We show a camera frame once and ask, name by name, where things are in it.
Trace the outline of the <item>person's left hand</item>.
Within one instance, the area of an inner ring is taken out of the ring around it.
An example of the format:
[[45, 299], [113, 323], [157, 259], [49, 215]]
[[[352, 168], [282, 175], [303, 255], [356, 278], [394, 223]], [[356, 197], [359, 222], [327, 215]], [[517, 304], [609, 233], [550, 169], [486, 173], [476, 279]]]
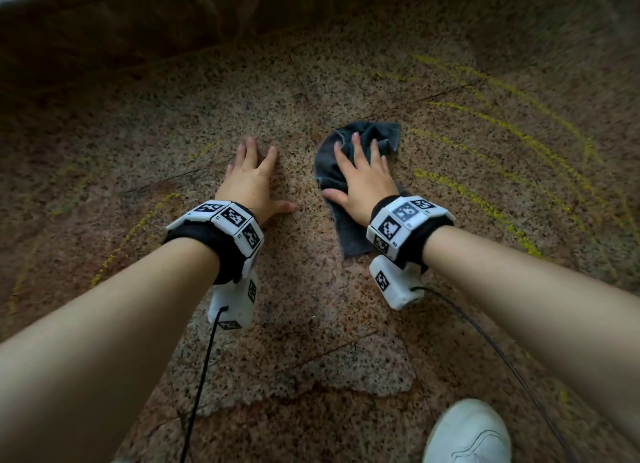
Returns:
[[276, 168], [278, 148], [270, 146], [267, 155], [254, 170], [245, 171], [243, 162], [245, 157], [245, 141], [236, 151], [233, 163], [234, 171], [228, 180], [223, 180], [215, 194], [215, 200], [235, 202], [248, 209], [256, 218], [259, 225], [265, 224], [270, 218], [271, 198], [270, 180]]

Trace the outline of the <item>person's right hand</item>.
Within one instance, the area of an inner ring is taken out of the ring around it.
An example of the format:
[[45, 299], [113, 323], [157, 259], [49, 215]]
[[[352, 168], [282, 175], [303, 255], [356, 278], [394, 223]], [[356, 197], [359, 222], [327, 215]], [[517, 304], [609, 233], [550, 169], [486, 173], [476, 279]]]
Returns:
[[341, 150], [340, 144], [334, 144], [334, 154], [338, 167], [346, 179], [348, 206], [341, 206], [347, 214], [361, 226], [368, 226], [372, 211], [383, 199], [398, 195], [399, 191], [390, 174], [381, 169], [381, 157], [377, 141], [373, 140], [370, 149], [368, 170], [358, 170]]

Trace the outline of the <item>dark grey cleaning cloth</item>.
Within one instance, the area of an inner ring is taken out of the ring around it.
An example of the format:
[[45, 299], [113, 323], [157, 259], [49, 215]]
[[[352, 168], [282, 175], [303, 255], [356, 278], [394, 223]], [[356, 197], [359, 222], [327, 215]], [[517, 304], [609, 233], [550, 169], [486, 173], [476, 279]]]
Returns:
[[[320, 190], [348, 191], [345, 177], [335, 159], [334, 144], [341, 143], [343, 154], [352, 161], [354, 149], [351, 137], [355, 133], [360, 136], [367, 160], [371, 158], [371, 142], [373, 140], [377, 141], [381, 155], [397, 152], [401, 141], [401, 125], [396, 122], [358, 121], [336, 128], [316, 153], [314, 171]], [[366, 228], [348, 216], [340, 205], [329, 200], [326, 200], [326, 204], [331, 210], [343, 258], [358, 257], [370, 253], [373, 246], [366, 239]]]

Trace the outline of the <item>person's left forearm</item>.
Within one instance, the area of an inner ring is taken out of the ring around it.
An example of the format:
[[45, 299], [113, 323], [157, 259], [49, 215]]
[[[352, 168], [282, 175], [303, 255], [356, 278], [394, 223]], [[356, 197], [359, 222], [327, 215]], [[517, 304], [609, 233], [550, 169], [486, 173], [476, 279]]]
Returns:
[[219, 269], [170, 241], [0, 344], [0, 463], [110, 463]]

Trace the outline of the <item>person's right forearm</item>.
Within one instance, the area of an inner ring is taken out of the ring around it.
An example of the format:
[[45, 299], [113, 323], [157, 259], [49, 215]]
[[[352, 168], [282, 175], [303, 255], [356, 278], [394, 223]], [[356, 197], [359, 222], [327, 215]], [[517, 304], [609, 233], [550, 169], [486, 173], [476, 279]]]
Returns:
[[640, 450], [640, 297], [453, 226], [421, 256]]

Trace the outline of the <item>white sneaker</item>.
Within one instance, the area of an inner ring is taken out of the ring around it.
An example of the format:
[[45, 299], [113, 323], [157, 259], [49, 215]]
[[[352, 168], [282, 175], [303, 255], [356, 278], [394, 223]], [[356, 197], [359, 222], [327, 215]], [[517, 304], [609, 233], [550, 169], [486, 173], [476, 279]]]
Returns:
[[511, 463], [505, 422], [487, 403], [464, 399], [450, 406], [433, 427], [422, 463]]

